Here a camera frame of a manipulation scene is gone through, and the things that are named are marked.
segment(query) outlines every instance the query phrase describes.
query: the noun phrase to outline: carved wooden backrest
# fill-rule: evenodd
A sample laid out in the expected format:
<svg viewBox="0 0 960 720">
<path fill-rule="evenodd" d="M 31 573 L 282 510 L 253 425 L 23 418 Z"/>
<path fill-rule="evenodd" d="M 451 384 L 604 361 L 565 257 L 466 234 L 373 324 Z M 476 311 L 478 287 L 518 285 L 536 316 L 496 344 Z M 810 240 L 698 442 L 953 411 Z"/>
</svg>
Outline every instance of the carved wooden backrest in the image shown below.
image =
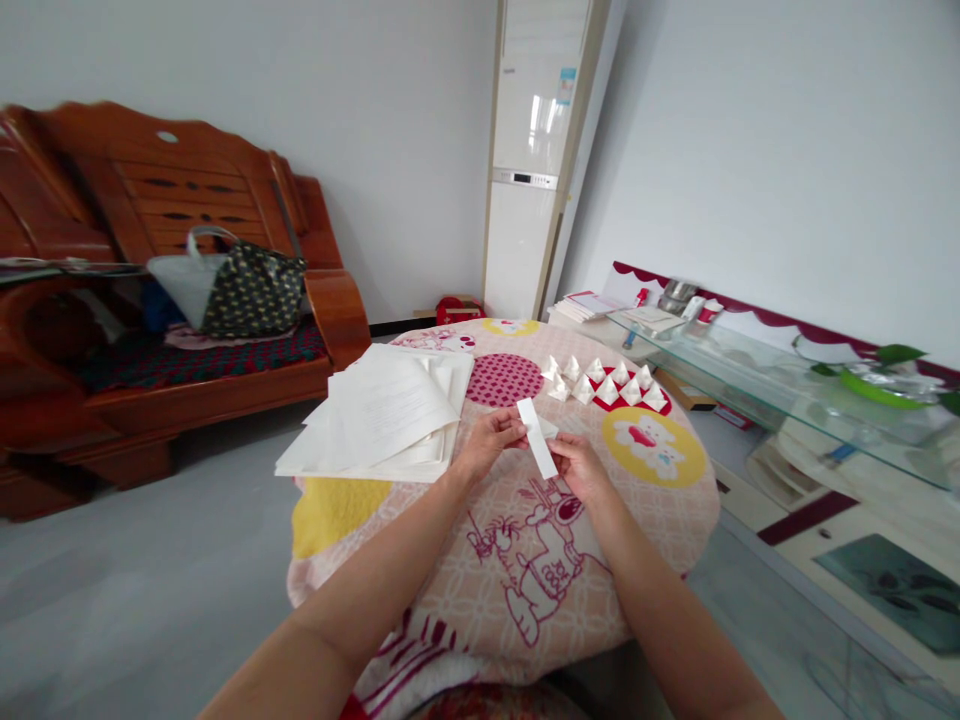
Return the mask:
<svg viewBox="0 0 960 720">
<path fill-rule="evenodd" d="M 162 120 L 103 102 L 44 112 L 11 106 L 3 125 L 78 220 L 83 191 L 93 196 L 130 262 L 183 253 L 193 225 L 222 225 L 285 255 L 297 254 L 292 236 L 313 229 L 286 160 L 207 123 Z M 71 180 L 57 153 L 70 158 L 85 188 Z M 322 216 L 329 225 L 325 207 Z M 328 240 L 339 262 L 332 232 Z M 201 251 L 216 252 L 213 238 L 200 243 Z M 304 248 L 308 262 L 317 254 Z"/>
<path fill-rule="evenodd" d="M 117 262 L 109 236 L 74 220 L 34 175 L 13 144 L 0 136 L 0 257 Z"/>
</svg>

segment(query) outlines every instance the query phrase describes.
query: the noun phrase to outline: handbag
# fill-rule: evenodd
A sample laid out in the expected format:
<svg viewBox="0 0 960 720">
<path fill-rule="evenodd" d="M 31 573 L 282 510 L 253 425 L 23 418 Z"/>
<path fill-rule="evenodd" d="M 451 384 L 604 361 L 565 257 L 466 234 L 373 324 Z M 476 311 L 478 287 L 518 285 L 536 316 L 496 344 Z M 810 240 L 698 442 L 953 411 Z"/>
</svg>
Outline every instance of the handbag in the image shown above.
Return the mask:
<svg viewBox="0 0 960 720">
<path fill-rule="evenodd" d="M 201 255 L 196 238 L 202 235 L 231 238 L 230 252 Z M 225 228 L 191 228 L 187 257 L 153 258 L 147 269 L 170 293 L 190 326 L 209 337 L 282 335 L 300 320 L 306 260 L 245 242 Z"/>
<path fill-rule="evenodd" d="M 161 255 L 147 261 L 147 272 L 173 298 L 194 330 L 199 330 L 203 324 L 217 271 L 227 261 L 226 254 L 201 255 L 197 248 L 197 237 L 201 235 L 237 239 L 229 230 L 214 225 L 197 225 L 187 233 L 186 255 Z"/>
</svg>

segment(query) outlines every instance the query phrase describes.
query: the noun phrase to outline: green plate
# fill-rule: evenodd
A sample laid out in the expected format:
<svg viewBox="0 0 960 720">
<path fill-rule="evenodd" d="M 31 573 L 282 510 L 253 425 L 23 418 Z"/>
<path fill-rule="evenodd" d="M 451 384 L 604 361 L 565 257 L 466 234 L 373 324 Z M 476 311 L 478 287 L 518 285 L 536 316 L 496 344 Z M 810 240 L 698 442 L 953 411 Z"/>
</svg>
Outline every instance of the green plate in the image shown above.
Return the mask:
<svg viewBox="0 0 960 720">
<path fill-rule="evenodd" d="M 878 388 L 876 385 L 871 385 L 866 380 L 857 377 L 849 370 L 842 370 L 840 372 L 840 382 L 846 385 L 850 390 L 853 390 L 855 393 L 857 393 L 857 395 L 863 395 L 863 397 L 867 398 L 868 400 L 873 400 L 881 405 L 898 407 L 901 410 L 922 410 L 925 407 L 932 407 L 932 405 L 928 403 L 921 403 L 917 402 L 916 400 L 903 398 L 899 395 L 894 395 L 891 392 L 887 392 L 882 388 Z"/>
</svg>

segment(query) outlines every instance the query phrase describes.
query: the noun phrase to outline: white wall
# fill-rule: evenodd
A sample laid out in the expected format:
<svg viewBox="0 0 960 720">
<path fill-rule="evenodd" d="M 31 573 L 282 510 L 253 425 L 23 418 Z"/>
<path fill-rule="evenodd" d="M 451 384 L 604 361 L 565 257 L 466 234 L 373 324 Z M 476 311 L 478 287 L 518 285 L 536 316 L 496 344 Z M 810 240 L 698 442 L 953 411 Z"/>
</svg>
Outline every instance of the white wall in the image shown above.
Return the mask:
<svg viewBox="0 0 960 720">
<path fill-rule="evenodd" d="M 480 292 L 495 0 L 0 0 L 0 102 L 200 118 L 323 184 L 371 323 Z"/>
<path fill-rule="evenodd" d="M 960 2 L 632 0 L 562 292 L 614 260 L 960 367 Z"/>
</svg>

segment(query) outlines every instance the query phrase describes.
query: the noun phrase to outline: patterned handbag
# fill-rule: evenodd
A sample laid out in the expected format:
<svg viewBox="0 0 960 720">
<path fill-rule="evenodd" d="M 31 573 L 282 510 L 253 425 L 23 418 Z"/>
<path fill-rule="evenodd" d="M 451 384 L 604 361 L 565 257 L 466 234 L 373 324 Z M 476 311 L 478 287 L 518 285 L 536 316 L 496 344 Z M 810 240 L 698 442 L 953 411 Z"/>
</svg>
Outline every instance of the patterned handbag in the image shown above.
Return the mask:
<svg viewBox="0 0 960 720">
<path fill-rule="evenodd" d="M 299 322 L 306 260 L 245 242 L 220 227 L 194 228 L 191 234 L 233 239 L 217 270 L 200 332 L 213 338 L 270 337 Z"/>
</svg>

